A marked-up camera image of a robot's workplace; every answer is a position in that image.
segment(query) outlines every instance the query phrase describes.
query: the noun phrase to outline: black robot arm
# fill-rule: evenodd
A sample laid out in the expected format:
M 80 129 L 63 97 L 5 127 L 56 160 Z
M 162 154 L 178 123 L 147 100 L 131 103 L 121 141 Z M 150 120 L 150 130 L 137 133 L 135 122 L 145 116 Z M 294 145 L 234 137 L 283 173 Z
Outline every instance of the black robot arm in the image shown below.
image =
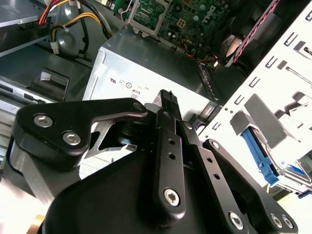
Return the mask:
M 159 96 L 161 107 L 121 98 L 17 113 L 7 162 L 51 204 L 40 233 L 298 233 L 217 141 L 199 141 L 171 92 Z M 102 128 L 94 140 L 96 122 Z M 100 144 L 133 144 L 137 151 L 80 180 L 80 163 Z

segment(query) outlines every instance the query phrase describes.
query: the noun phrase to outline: black plastic part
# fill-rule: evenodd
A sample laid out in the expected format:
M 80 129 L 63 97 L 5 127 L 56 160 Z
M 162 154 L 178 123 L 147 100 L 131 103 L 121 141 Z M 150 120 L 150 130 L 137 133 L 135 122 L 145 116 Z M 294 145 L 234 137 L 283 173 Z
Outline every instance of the black plastic part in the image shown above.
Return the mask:
M 177 120 L 181 120 L 181 112 L 177 102 L 177 98 L 173 93 L 166 90 L 160 91 L 161 107 L 164 111 L 174 115 Z
M 53 125 L 37 126 L 34 123 L 37 115 L 50 117 Z M 30 105 L 18 111 L 12 136 L 23 150 L 54 169 L 70 170 L 79 165 L 89 149 L 93 123 L 110 119 L 140 120 L 146 115 L 145 107 L 132 98 Z M 81 142 L 75 146 L 65 143 L 62 136 L 66 132 L 78 134 Z
M 207 187 L 210 193 L 209 197 L 216 207 L 216 215 L 219 218 L 219 222 L 222 223 L 219 232 L 256 234 L 255 229 L 239 210 L 214 154 L 201 147 L 201 143 L 194 129 L 188 129 L 185 126 L 185 122 L 181 121 L 179 124 L 183 134 L 183 142 L 185 143 L 184 153 L 192 155 L 191 162 L 199 176 L 203 178 L 204 183 L 202 186 Z M 234 212 L 240 217 L 243 223 L 242 230 L 237 229 L 233 225 L 229 219 L 230 212 Z
M 192 170 L 184 168 L 186 210 L 171 228 L 158 225 L 152 201 L 155 157 L 132 153 L 65 189 L 51 204 L 43 234 L 215 234 L 218 227 L 204 221 L 200 188 Z M 215 214 L 206 213 L 206 217 Z
M 153 201 L 156 205 L 158 223 L 171 227 L 185 215 L 185 188 L 181 138 L 176 135 L 176 118 L 173 106 L 177 99 L 165 90 L 160 91 L 162 110 L 156 114 L 156 165 L 153 185 Z M 175 191 L 179 204 L 172 206 L 165 198 L 166 189 Z
M 169 227 L 181 220 L 186 211 L 181 138 L 164 128 L 159 128 L 157 134 L 153 200 L 161 226 Z M 177 206 L 170 205 L 165 199 L 166 189 L 178 194 L 180 202 Z
M 219 149 L 212 145 L 213 141 L 218 144 Z M 240 206 L 241 212 L 248 217 L 249 222 L 259 233 L 298 233 L 295 221 L 218 142 L 209 139 L 205 141 L 203 147 L 214 154 L 232 193 L 235 195 L 236 202 L 241 204 L 242 202 L 239 201 L 243 201 L 244 203 L 243 206 Z M 275 225 L 271 214 L 274 214 L 282 222 L 282 228 Z M 292 222 L 293 229 L 283 222 L 283 215 Z

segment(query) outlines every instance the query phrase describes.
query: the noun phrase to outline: black metal bracket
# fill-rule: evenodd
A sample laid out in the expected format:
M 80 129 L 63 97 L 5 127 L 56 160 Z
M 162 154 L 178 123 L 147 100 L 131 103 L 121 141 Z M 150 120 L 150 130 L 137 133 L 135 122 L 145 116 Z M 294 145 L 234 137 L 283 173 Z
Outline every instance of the black metal bracket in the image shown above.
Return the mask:
M 176 134 L 176 117 L 180 116 L 176 97 L 165 90 L 160 92 L 164 105 L 156 114 L 156 165 L 153 200 L 161 210 L 162 226 L 173 226 L 186 212 L 182 159 L 182 142 Z
M 213 139 L 203 147 L 214 155 L 241 212 L 259 233 L 298 233 L 298 226 L 287 212 Z
M 89 149 L 93 123 L 145 116 L 146 108 L 132 98 L 29 105 L 18 111 L 12 136 L 20 148 L 56 170 L 70 170 Z

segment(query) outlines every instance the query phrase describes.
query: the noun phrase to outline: wire bundle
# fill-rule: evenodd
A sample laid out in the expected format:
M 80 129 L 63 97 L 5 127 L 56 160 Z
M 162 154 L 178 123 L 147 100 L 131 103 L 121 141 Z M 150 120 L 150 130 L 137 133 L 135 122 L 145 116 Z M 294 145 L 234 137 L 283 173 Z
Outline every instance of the wire bundle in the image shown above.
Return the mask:
M 188 47 L 187 47 L 187 45 L 186 45 L 186 40 L 185 40 L 185 39 L 182 40 L 181 44 L 182 44 L 182 46 L 183 46 L 183 48 L 184 48 L 184 50 L 185 50 L 185 54 L 186 54 L 187 57 L 189 57 L 189 58 L 191 58 L 191 59 L 194 59 L 194 61 L 200 62 L 200 63 L 212 62 L 212 60 L 213 60 L 212 58 L 211 58 L 210 60 L 197 59 L 195 53 L 190 53 L 190 52 L 188 51 Z
M 100 21 L 99 19 L 96 17 L 95 14 L 93 13 L 82 13 L 80 15 L 78 15 L 77 17 L 75 17 L 74 19 L 72 19 L 71 21 L 69 21 L 68 23 L 66 24 L 63 24 L 63 25 L 57 25 L 55 27 L 53 27 L 50 31 L 50 37 L 51 37 L 51 42 L 55 42 L 56 39 L 57 39 L 57 36 L 56 36 L 56 33 L 57 33 L 57 30 L 59 28 L 63 28 L 64 30 L 68 30 L 68 28 L 70 28 L 71 26 L 75 25 L 76 23 L 80 22 L 82 19 L 84 18 L 93 18 L 96 22 L 98 22 L 100 24 Z
M 53 7 L 59 6 L 59 5 L 65 3 L 67 1 L 68 0 L 52 0 L 50 2 L 50 4 L 48 4 L 46 9 L 44 10 L 44 12 L 43 12 L 43 14 L 39 20 L 39 24 L 45 24 L 47 22 L 48 14 Z M 103 34 L 105 35 L 105 37 L 107 39 L 111 38 L 113 36 L 113 32 L 112 32 L 112 29 L 110 28 L 107 20 L 104 18 L 104 16 L 91 3 L 89 3 L 88 0 L 79 0 L 79 2 L 81 2 L 81 4 L 83 4 L 87 8 L 89 8 L 93 12 L 93 15 L 99 20 L 99 23 L 102 27 L 102 31 L 103 31 Z
M 253 35 L 256 33 L 256 31 L 258 30 L 258 28 L 260 27 L 261 24 L 263 24 L 263 22 L 266 20 L 266 18 L 268 17 L 269 13 L 271 13 L 276 6 L 278 5 L 278 3 L 280 2 L 280 0 L 276 0 L 273 4 L 273 6 L 268 10 L 267 13 L 264 14 L 264 16 L 262 17 L 262 19 L 260 20 L 260 22 L 256 25 L 256 27 L 254 28 L 254 30 L 252 31 L 252 33 L 249 35 L 249 37 L 247 38 L 246 42 L 244 43 L 244 45 L 241 47 L 239 53 L 235 56 L 233 63 L 235 63 L 238 59 L 239 56 L 242 55 L 243 51 L 245 50 L 246 46 L 249 44 L 250 39 L 253 37 Z

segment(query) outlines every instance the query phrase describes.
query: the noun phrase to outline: black cable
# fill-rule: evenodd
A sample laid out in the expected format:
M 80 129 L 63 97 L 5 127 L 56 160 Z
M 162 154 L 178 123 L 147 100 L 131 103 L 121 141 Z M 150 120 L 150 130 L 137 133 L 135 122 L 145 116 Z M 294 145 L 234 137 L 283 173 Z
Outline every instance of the black cable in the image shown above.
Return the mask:
M 84 6 L 86 6 L 87 8 L 89 8 L 98 17 L 98 19 L 100 20 L 101 26 L 102 26 L 103 34 L 105 35 L 105 37 L 107 39 L 109 39 L 110 35 L 108 33 L 107 28 L 105 27 L 105 24 L 103 23 L 104 20 L 103 20 L 101 14 L 98 12 L 98 10 L 91 3 L 89 3 L 87 0 L 80 0 L 80 3 Z
M 83 13 L 83 10 L 81 8 L 78 8 L 78 13 L 79 13 L 79 15 L 81 15 Z M 82 39 L 82 41 L 84 42 L 84 48 L 83 48 L 83 50 L 79 50 L 79 54 L 84 55 L 87 53 L 87 50 L 89 48 L 89 34 L 88 34 L 88 30 L 87 30 L 87 25 L 86 25 L 86 22 L 84 21 L 84 19 L 82 19 L 81 25 L 82 25 L 83 34 L 84 34 L 84 37 Z

